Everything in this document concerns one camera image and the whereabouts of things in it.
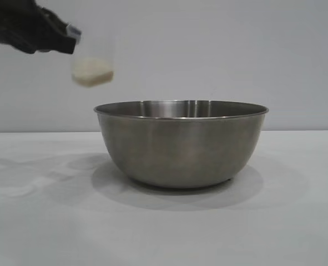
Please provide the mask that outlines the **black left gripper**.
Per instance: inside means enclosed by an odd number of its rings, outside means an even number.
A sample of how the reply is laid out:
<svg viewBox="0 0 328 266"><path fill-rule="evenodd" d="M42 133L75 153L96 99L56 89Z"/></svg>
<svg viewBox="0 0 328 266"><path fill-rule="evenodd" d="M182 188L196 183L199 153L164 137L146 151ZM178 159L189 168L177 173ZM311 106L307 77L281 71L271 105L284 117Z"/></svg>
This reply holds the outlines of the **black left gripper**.
<svg viewBox="0 0 328 266"><path fill-rule="evenodd" d="M0 44L26 54L73 54L77 41L70 38L67 26L35 1L0 1Z"/></svg>

